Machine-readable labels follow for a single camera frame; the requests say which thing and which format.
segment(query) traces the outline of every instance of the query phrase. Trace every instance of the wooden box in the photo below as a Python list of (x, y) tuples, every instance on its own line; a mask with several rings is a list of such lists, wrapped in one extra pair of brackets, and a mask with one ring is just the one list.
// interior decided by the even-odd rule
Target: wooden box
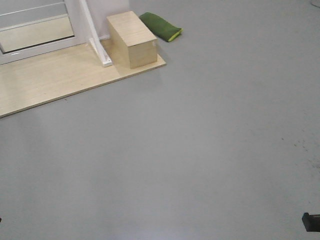
[(133, 11), (107, 17), (110, 37), (131, 68), (157, 61), (157, 38)]

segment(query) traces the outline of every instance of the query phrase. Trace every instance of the light wood platform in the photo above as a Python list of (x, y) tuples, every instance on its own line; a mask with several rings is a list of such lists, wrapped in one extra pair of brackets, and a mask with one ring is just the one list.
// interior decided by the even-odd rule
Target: light wood platform
[(102, 67), (87, 44), (0, 65), (0, 118), (166, 64), (158, 55), (157, 62), (130, 69), (111, 40), (102, 45), (113, 66)]
[(112, 42), (134, 69), (157, 61), (157, 38), (133, 12), (108, 16)]

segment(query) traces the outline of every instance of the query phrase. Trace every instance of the glass door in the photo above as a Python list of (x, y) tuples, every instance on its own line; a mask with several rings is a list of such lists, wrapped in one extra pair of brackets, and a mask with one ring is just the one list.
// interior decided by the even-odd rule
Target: glass door
[(0, 2), (0, 64), (86, 41), (78, 0)]

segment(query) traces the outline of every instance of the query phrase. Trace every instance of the white door frame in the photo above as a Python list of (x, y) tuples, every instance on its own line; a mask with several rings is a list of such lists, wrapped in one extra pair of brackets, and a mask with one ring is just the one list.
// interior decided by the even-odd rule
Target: white door frame
[(0, 65), (85, 43), (87, 39), (82, 26), (83, 16), (82, 14), (80, 14), (82, 12), (82, 6), (80, 4), (80, 1), (79, 0), (64, 0), (64, 1), (65, 1), (66, 9), (70, 18), (74, 37), (37, 45), (34, 47), (17, 50), (17, 51), (6, 53), (6, 54), (3, 54), (0, 51)]

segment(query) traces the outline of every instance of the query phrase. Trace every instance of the green pouch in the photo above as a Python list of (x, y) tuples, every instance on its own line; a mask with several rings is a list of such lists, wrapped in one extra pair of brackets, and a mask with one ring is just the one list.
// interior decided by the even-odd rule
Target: green pouch
[(182, 28), (173, 26), (162, 17), (151, 12), (146, 12), (139, 18), (154, 35), (167, 42), (173, 41), (183, 31)]

